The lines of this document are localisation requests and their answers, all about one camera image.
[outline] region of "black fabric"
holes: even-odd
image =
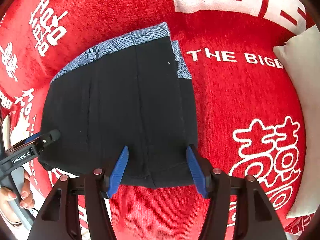
[[[193,184],[186,148],[197,144],[189,79],[177,78],[169,37],[131,46],[52,82],[41,131],[60,140],[39,157],[75,175],[99,168],[129,147],[121,184],[149,188]]]

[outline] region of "red fleece fabric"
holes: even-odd
[[[272,49],[312,25],[299,0],[15,0],[0,27],[0,90],[15,108],[12,123],[24,116],[30,134],[38,132],[59,70],[99,42],[164,21],[192,75],[200,154],[230,175],[255,175],[287,227],[304,167],[305,128],[296,91]],[[30,167],[46,197],[59,173],[37,160]],[[119,240],[196,239],[208,203],[194,186],[120,186],[110,200],[112,225]],[[226,239],[235,206],[232,198]],[[84,210],[81,218],[86,225]]]

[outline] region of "blue paisley fabric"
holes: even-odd
[[[122,36],[103,41],[80,54],[65,67],[63,67],[51,80],[51,83],[64,74],[75,70],[78,67],[84,66],[104,55],[117,52],[121,49],[126,49],[130,46],[143,44],[148,41],[153,41],[159,38],[170,37],[170,31],[166,22],[160,23],[149,28],[136,30]],[[191,74],[182,57],[178,41],[172,42],[172,50],[175,55],[175,60],[178,61],[178,78],[191,79]]]

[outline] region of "seam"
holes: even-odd
[[[146,125],[145,125],[145,121],[143,119],[143,114],[142,114],[142,98],[141,98],[141,88],[140,88],[140,81],[139,81],[139,62],[138,62],[138,55],[137,55],[137,46],[135,45],[134,46],[134,51],[135,51],[135,56],[136,56],[136,71],[137,71],[137,87],[138,87],[138,95],[139,95],[139,111],[140,111],[140,120],[141,120],[141,128],[142,128],[142,139],[141,139],[141,149],[142,149],[142,155],[143,155],[143,162],[144,162],[144,167],[146,168],[147,170],[147,173],[149,175],[147,176],[144,176],[142,178],[146,178],[148,176],[151,177],[151,180],[152,180],[152,183],[153,183],[153,186],[155,187],[155,183],[153,181],[153,178],[151,176],[151,172],[149,170],[149,167],[147,165],[148,163],[148,156],[149,156],[149,141],[148,141],[148,136],[147,136],[147,133],[146,133]]]
[[[92,77],[90,77],[90,83],[89,83],[89,91],[88,91],[88,111],[87,111],[87,138],[86,138],[86,143],[89,146],[89,114],[90,114],[90,93],[91,93],[91,85],[92,85]]]
[[[173,169],[173,168],[176,168],[176,167],[181,166],[181,165],[184,165],[184,164],[185,164],[185,165],[188,165],[188,164],[187,164],[187,162],[178,163],[178,164],[175,164],[175,165],[173,165],[173,166],[171,166],[171,167],[169,167],[169,168],[163,169],[163,170],[153,171],[152,173],[157,173],[157,172],[162,172],[162,171],[169,171],[169,170],[171,170],[171,169]],[[127,178],[143,179],[143,178],[146,178],[146,177],[149,177],[149,176],[151,176],[151,177],[152,177],[152,175],[151,175],[151,174],[148,174],[148,175],[146,175],[146,176],[132,176],[132,175],[126,175],[126,176],[124,176],[124,177],[127,177]]]

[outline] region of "human hand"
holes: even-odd
[[[8,201],[16,199],[17,196],[11,190],[6,187],[0,188],[0,209],[3,215],[11,222],[19,222],[19,218],[13,212]],[[20,207],[25,209],[32,209],[35,205],[35,200],[33,199],[33,193],[30,189],[30,176],[27,171],[24,171],[24,184],[21,190]]]

